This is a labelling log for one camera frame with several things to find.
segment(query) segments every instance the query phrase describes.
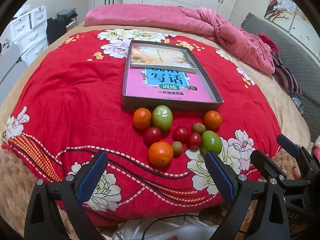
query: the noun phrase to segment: green plastic fruit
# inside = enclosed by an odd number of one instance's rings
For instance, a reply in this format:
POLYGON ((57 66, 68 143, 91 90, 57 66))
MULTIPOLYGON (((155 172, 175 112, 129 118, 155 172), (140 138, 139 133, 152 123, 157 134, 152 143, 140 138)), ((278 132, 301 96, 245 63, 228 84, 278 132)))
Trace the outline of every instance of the green plastic fruit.
POLYGON ((181 142, 178 142, 178 141, 173 142, 173 143, 171 144, 171 147, 172 147, 172 149, 173 149, 173 154, 174 154, 175 156, 181 155, 182 150, 183 150, 183 145, 182 145, 181 142))
POLYGON ((172 125, 173 116, 167 106, 157 106, 152 112, 153 126, 158 127, 161 131, 167 132, 172 125))
POLYGON ((209 151, 215 151, 220 154, 222 151, 222 141, 220 137, 213 131, 205 131, 201 137, 200 151, 205 155, 209 151))
POLYGON ((197 132, 198 134, 202 135, 205 132, 205 126, 202 123, 196 122, 192 126, 192 131, 197 132))

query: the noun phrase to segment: orange fruit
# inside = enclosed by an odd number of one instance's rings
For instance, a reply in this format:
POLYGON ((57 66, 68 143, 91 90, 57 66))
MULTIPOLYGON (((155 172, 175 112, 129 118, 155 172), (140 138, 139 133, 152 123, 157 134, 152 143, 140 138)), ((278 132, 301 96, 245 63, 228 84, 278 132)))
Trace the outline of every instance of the orange fruit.
POLYGON ((139 130, 145 130, 151 125, 151 112, 146 108, 139 108, 133 114, 133 125, 139 130))
POLYGON ((164 167, 170 164, 173 158, 173 149, 169 143, 156 142, 150 146, 148 157, 153 165, 164 167))
POLYGON ((217 129, 222 124, 222 116, 217 111, 209 111, 204 115, 203 123, 209 129, 217 129))

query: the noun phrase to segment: gray headboard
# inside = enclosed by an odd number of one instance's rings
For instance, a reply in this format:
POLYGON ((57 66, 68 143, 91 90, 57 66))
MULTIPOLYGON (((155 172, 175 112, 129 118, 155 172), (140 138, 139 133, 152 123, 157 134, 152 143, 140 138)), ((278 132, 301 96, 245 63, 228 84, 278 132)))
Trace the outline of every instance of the gray headboard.
POLYGON ((241 27, 252 34, 266 34, 278 47, 284 65, 297 79, 303 96, 304 115, 311 141, 320 135, 320 67, 315 60, 296 41, 277 29, 272 23, 259 19, 249 13, 241 27))

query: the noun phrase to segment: small brown fruit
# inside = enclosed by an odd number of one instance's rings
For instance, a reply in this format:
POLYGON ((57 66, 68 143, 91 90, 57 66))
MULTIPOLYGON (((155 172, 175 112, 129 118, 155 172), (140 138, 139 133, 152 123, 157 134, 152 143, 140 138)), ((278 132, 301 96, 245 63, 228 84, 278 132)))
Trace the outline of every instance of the small brown fruit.
POLYGON ((173 149, 173 154, 174 154, 175 156, 180 156, 180 154, 182 153, 182 143, 181 143, 181 142, 178 142, 178 141, 173 142, 173 143, 171 144, 171 147, 172 147, 172 149, 173 149))
POLYGON ((196 122, 192 126, 192 132, 197 132, 198 134, 202 135, 205 132, 205 126, 202 123, 196 122))

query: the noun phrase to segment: striped pillow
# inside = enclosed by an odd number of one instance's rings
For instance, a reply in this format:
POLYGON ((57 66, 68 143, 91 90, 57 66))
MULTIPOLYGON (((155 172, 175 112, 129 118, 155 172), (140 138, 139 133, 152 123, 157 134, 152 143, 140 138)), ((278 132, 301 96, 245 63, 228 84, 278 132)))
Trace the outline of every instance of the striped pillow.
POLYGON ((275 64, 274 78, 286 93, 297 93, 302 95, 301 88, 292 72, 282 63, 273 52, 271 52, 275 64))

